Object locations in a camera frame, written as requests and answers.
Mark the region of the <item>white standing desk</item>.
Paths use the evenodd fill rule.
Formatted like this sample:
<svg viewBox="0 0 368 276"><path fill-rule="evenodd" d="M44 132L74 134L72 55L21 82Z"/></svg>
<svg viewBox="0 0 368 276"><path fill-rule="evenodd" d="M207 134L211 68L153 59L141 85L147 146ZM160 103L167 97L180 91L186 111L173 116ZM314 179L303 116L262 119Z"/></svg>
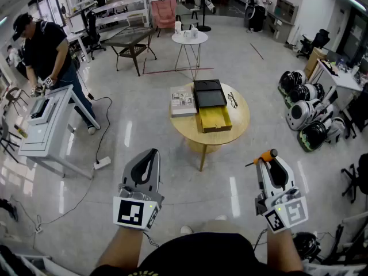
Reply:
<svg viewBox="0 0 368 276"><path fill-rule="evenodd" d="M52 90L44 98L52 100L51 118L43 124L28 124L26 131L28 137L22 140L18 155L27 157L62 178L65 176L64 169L67 168L87 179L92 179L93 172L84 171L66 161L61 154L61 148L66 130L73 130L69 118L75 106L81 109L95 129L99 129L100 125L74 93L73 85Z"/></svg>

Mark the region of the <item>grey cabinet with pegboard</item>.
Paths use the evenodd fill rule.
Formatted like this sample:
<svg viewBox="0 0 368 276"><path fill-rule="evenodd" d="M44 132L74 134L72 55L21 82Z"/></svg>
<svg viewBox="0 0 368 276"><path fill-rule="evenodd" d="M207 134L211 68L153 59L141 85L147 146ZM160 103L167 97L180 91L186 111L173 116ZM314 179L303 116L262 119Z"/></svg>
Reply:
<svg viewBox="0 0 368 276"><path fill-rule="evenodd" d="M273 12L268 12L266 30L271 33L274 41L286 43L298 13L298 5L287 0L277 0Z"/></svg>

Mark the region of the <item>white shelving unit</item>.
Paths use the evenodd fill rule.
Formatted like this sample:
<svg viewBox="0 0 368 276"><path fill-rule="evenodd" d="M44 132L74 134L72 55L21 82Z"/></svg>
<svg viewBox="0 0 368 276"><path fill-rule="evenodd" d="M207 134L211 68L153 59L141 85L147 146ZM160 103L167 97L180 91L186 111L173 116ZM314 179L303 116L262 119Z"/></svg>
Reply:
<svg viewBox="0 0 368 276"><path fill-rule="evenodd" d="M96 15L99 29L114 27L141 18L144 26L152 26L150 0L67 0L66 23L72 33L87 29L87 14Z"/></svg>

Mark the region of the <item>white round side table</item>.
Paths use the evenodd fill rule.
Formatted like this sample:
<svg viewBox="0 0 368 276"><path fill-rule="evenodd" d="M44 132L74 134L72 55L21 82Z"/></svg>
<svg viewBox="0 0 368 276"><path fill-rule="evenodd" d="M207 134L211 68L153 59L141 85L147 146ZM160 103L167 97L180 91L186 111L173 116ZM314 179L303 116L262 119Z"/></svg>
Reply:
<svg viewBox="0 0 368 276"><path fill-rule="evenodd" d="M208 35L205 32L198 31L197 39L195 40L193 40L192 38L186 39L183 37L184 31L185 30L182 30L179 36L176 36L175 34L171 36L172 41L180 45L179 54L175 62L174 71L183 71L185 69L185 68L178 67L179 57L181 55L182 50L184 50L188 64L189 64L188 69L191 72L191 77L193 81L195 81L198 75L198 71L201 68L201 45L207 42ZM195 65L192 65L190 63L189 52L187 51L186 47L190 47L190 49L192 50L192 53L195 58Z"/></svg>

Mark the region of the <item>person's right forearm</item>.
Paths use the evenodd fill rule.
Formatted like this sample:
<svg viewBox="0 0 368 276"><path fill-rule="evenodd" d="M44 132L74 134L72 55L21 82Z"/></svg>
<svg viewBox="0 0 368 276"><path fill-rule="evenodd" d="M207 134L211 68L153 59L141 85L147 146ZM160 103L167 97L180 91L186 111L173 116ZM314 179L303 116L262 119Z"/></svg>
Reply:
<svg viewBox="0 0 368 276"><path fill-rule="evenodd" d="M267 265L286 273L303 271L301 258L289 229L273 233L267 230Z"/></svg>

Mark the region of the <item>black floor stand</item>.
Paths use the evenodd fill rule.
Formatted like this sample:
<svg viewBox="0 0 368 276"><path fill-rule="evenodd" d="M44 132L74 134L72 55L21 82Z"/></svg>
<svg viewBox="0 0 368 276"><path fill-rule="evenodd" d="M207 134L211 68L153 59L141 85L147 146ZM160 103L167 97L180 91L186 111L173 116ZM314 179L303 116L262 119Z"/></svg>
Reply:
<svg viewBox="0 0 368 276"><path fill-rule="evenodd" d="M202 25L198 27L198 30L201 32L209 32L211 31L211 27L205 25L205 9L207 7L206 0L201 0L202 3Z"/></svg>

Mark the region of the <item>orange screwdriver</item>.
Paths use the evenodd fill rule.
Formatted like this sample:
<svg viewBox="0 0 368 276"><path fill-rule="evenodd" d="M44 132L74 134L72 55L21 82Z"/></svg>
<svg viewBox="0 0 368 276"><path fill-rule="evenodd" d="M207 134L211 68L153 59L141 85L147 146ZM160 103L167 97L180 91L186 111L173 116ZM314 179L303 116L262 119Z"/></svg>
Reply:
<svg viewBox="0 0 368 276"><path fill-rule="evenodd" d="M251 163L247 164L246 167L251 166L253 164L258 164L258 162L260 160L262 160L264 162L270 162L271 160L276 158L277 155L278 155L278 151L276 149L270 149L270 150L264 152L263 154L261 154L260 157L255 158Z"/></svg>

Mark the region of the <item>black office chair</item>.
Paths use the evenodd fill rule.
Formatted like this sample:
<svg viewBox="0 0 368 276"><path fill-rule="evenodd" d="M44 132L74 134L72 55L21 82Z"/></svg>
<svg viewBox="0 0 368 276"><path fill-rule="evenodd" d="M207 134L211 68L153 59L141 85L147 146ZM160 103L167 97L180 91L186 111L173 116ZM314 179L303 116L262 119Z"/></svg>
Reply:
<svg viewBox="0 0 368 276"><path fill-rule="evenodd" d="M330 41L329 32L325 29L320 29L313 40L309 40L305 35L303 35L303 40L301 40L302 48L297 51L296 57L300 56L309 59L314 48L324 48L324 46Z"/></svg>
<svg viewBox="0 0 368 276"><path fill-rule="evenodd" d="M355 168L354 164L351 164L349 169L352 169L352 172L346 168L341 169L341 173L346 173L351 179L348 188L342 192L342 197L352 189L351 203L353 204L357 197L357 188L359 188L363 194L368 195L368 153L360 156L357 168Z"/></svg>
<svg viewBox="0 0 368 276"><path fill-rule="evenodd" d="M93 11L89 11L87 13L87 22L88 22L88 28L87 28L87 37L85 38L85 43L87 44L87 47L89 48L88 53L90 53L91 59L94 60L93 52L96 50L106 50L105 47L103 47L100 43L100 35L97 33L96 29L96 14Z"/></svg>

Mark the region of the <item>brown chair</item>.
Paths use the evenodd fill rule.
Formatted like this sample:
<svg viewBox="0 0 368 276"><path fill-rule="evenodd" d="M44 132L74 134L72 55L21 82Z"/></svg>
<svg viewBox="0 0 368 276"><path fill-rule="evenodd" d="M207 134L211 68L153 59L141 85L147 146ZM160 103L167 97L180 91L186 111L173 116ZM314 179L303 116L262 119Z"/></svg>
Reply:
<svg viewBox="0 0 368 276"><path fill-rule="evenodd" d="M16 105L18 105L20 108L22 107L19 103L19 100L21 100L26 106L28 106L28 103L22 98L23 94L29 97L29 95L23 89L14 87L11 88L5 95L5 99L8 100L9 105L13 105L18 115L20 114L17 110Z"/></svg>

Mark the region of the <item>glass entrance door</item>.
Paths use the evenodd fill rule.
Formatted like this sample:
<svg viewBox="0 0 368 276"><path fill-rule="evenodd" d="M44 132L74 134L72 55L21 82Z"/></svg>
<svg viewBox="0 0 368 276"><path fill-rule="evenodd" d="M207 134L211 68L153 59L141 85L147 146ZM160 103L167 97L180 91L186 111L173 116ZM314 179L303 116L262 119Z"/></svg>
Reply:
<svg viewBox="0 0 368 276"><path fill-rule="evenodd" d="M64 27L66 22L61 6L59 0L31 0L28 3L29 13L35 20L54 22Z"/></svg>

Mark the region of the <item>brown cardboard box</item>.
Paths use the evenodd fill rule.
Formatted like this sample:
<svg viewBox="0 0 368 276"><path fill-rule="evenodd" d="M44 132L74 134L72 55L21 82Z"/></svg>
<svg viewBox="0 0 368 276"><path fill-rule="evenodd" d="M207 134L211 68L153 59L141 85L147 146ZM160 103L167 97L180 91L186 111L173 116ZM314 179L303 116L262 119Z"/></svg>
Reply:
<svg viewBox="0 0 368 276"><path fill-rule="evenodd" d="M313 74L316 66L317 66L317 60L323 60L327 57L327 53L323 51L320 48L314 47L312 50L312 53L309 56L308 62L304 68L304 73L306 75L306 78L309 79L311 75Z"/></svg>

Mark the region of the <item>pile of helmets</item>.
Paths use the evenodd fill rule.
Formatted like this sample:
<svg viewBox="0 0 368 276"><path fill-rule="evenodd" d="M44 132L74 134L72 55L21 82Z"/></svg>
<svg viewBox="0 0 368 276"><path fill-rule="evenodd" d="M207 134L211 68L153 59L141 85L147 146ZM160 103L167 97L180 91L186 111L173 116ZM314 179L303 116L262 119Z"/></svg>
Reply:
<svg viewBox="0 0 368 276"><path fill-rule="evenodd" d="M285 71L279 79L278 90L288 107L286 122L289 128L298 132L297 140L302 149L312 152L323 143L337 143L346 124L341 117L334 117L337 92L324 100L323 85L303 83L305 79L301 70Z"/></svg>

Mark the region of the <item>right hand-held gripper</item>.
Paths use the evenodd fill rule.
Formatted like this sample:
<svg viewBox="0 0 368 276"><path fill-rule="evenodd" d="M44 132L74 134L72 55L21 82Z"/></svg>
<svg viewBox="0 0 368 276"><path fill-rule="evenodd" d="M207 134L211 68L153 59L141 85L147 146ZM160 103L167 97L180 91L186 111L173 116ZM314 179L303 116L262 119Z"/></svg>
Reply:
<svg viewBox="0 0 368 276"><path fill-rule="evenodd" d="M295 186L294 172L279 156L268 163L259 159L256 165L258 185L261 194L255 199L256 215L263 216L273 233L295 227L308 220L308 208L305 196ZM275 188L285 190L275 194Z"/></svg>

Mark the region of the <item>grey chair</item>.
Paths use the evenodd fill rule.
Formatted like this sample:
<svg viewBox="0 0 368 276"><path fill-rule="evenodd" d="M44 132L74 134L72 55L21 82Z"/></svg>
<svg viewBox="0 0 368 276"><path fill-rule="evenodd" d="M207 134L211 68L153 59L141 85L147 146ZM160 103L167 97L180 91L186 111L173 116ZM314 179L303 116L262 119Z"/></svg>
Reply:
<svg viewBox="0 0 368 276"><path fill-rule="evenodd" d="M192 26L198 27L199 20L197 11L191 11L184 5L178 4L175 8L175 18L176 21L181 22L181 30L191 29Z"/></svg>

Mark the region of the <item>black tray box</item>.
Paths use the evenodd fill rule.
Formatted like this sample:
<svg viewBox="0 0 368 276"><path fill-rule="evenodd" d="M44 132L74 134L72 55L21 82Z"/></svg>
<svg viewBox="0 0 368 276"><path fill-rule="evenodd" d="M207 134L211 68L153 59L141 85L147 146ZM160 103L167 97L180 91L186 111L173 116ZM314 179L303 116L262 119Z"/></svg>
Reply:
<svg viewBox="0 0 368 276"><path fill-rule="evenodd" d="M203 133L230 131L232 123L220 81L196 80L193 87Z"/></svg>

